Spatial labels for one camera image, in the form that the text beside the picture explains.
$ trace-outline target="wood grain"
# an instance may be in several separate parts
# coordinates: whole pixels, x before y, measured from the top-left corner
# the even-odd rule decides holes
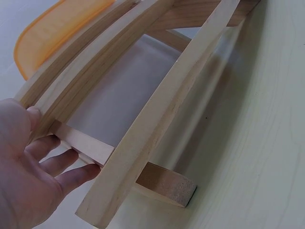
[[[59,121],[54,122],[50,131],[67,143],[69,148],[76,150],[87,164],[96,163],[104,167],[114,151],[114,147]],[[148,162],[133,189],[147,197],[184,208],[196,185],[181,174]]]
[[[129,11],[136,0],[117,0],[96,19],[88,23],[66,42],[38,71],[22,86],[15,96],[24,107],[33,106],[59,74],[80,54],[99,34]]]
[[[42,122],[31,139],[46,135],[56,119],[65,123],[105,73],[172,4],[172,0],[140,2],[84,49],[36,103]]]
[[[168,72],[78,208],[76,214],[82,219],[98,228],[108,226],[198,77],[192,70],[198,62],[207,61],[214,50],[210,44],[226,27],[238,3],[221,1]]]
[[[246,18],[260,0],[241,0],[228,26],[236,26]],[[177,0],[174,7],[159,18],[150,30],[201,27],[220,0]]]
[[[114,151],[113,146],[85,135],[57,120],[51,126],[50,132],[60,140],[68,143],[73,149],[90,157],[93,162],[99,163],[99,165],[105,165]]]
[[[192,40],[175,30],[148,31],[146,34],[180,52],[183,52]]]

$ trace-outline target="light wood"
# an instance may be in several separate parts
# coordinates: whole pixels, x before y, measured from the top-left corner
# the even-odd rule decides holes
[[[55,121],[50,128],[50,132],[56,135],[60,140],[68,143],[73,149],[84,153],[100,165],[105,165],[111,153],[113,146],[109,146],[93,137],[69,127],[59,121]]]
[[[210,44],[226,27],[238,3],[221,1],[204,23],[109,158],[78,208],[79,217],[101,229],[108,226],[190,91],[198,76],[192,70],[213,52]]]
[[[228,26],[238,25],[260,0],[241,0]],[[220,0],[177,0],[174,7],[159,18],[150,30],[201,27]]]
[[[104,167],[114,147],[90,137],[66,124],[55,121],[50,131],[80,153],[85,163]],[[166,168],[147,163],[133,187],[141,194],[179,207],[186,207],[196,185],[190,179]]]
[[[149,198],[184,208],[196,185],[179,173],[148,162],[133,189]]]
[[[173,0],[140,2],[83,50],[36,103],[42,120],[31,139],[46,135],[56,119],[65,123],[105,73],[172,4]]]
[[[96,19],[66,42],[39,70],[22,86],[15,96],[24,107],[33,106],[58,75],[80,54],[99,34],[129,11],[137,0],[117,0]]]
[[[192,40],[175,30],[148,31],[146,34],[180,52],[183,52]]]

